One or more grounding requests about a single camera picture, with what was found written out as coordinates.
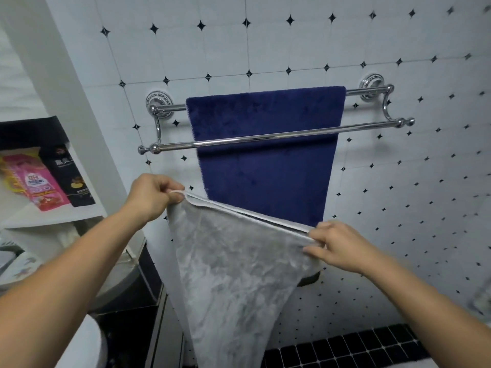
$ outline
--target person's right arm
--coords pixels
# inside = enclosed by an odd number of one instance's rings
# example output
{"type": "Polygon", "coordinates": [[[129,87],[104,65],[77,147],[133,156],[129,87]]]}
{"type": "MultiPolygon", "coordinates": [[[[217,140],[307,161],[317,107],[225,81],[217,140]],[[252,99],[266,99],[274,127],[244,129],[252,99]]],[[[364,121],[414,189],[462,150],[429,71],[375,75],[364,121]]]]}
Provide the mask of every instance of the person's right arm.
{"type": "Polygon", "coordinates": [[[421,281],[352,227],[321,222],[304,248],[329,265],[371,280],[397,307],[440,368],[491,366],[491,328],[421,281]]]}

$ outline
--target towel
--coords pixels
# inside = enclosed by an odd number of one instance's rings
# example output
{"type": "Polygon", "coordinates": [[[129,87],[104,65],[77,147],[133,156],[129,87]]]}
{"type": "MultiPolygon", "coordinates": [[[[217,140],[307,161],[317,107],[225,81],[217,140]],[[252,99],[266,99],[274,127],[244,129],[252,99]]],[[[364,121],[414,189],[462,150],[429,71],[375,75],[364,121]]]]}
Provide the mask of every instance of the towel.
{"type": "MultiPolygon", "coordinates": [[[[346,88],[188,98],[196,141],[338,127],[346,88]]],[[[337,134],[198,149],[208,198],[315,226],[322,221],[337,134]]]]}
{"type": "Polygon", "coordinates": [[[259,368],[291,292],[318,270],[302,252],[311,227],[184,194],[168,219],[198,366],[259,368]]]}

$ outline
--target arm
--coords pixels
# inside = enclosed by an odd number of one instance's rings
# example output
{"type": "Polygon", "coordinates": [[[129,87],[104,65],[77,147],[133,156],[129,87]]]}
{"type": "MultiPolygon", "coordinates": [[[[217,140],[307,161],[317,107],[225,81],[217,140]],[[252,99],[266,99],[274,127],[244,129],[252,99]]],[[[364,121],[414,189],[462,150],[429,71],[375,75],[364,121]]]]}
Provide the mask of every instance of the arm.
{"type": "Polygon", "coordinates": [[[143,174],[126,203],[63,254],[0,298],[0,366],[53,367],[87,313],[127,242],[184,186],[165,176],[143,174]]]}
{"type": "Polygon", "coordinates": [[[397,307],[440,368],[491,365],[491,329],[422,282],[352,227],[321,222],[310,237],[325,247],[305,247],[329,265],[371,280],[397,307]]]}

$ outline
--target blue towel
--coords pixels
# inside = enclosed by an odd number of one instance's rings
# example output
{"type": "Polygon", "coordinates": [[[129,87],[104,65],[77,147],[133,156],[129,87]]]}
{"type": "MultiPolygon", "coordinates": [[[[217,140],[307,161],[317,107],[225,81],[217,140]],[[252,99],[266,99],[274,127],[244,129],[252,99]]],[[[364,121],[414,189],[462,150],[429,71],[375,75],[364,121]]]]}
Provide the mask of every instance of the blue towel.
{"type": "MultiPolygon", "coordinates": [[[[338,127],[346,88],[186,100],[196,141],[338,127]]],[[[337,134],[198,149],[208,198],[316,226],[322,221],[337,134]]]]}

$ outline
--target towel rack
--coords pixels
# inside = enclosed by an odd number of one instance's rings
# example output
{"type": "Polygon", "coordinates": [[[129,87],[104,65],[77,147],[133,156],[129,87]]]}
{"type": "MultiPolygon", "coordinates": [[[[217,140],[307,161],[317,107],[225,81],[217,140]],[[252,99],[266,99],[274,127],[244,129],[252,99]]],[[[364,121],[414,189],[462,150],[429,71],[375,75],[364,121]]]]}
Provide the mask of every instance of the towel rack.
{"type": "Polygon", "coordinates": [[[248,135],[244,137],[224,138],[224,139],[212,139],[209,141],[196,141],[196,142],[179,142],[161,144],[162,131],[160,126],[160,119],[168,119],[174,113],[174,111],[185,111],[186,105],[174,105],[172,99],[164,92],[156,91],[151,92],[147,99],[146,105],[148,112],[153,116],[155,120],[155,128],[157,131],[157,141],[150,145],[150,147],[139,146],[138,153],[140,155],[146,152],[152,154],[159,154],[162,151],[172,150],[185,150],[187,148],[198,148],[206,146],[218,146],[229,145],[234,143],[264,141],[268,139],[284,139],[294,137],[305,137],[309,135],[324,135],[334,133],[344,133],[348,131],[366,130],[366,129],[381,129],[381,128],[402,128],[404,125],[412,126],[415,122],[414,118],[396,118],[390,117],[387,106],[389,95],[394,91],[394,85],[385,85],[384,78],[373,73],[368,75],[365,79],[361,80],[358,89],[350,89],[346,91],[346,96],[360,96],[363,101],[371,101],[378,97],[380,94],[384,94],[382,100],[382,112],[386,121],[376,123],[363,123],[356,125],[335,126],[333,128],[311,129],[311,130],[299,130],[288,131],[284,133],[272,133],[272,134],[260,134],[260,135],[248,135]]]}

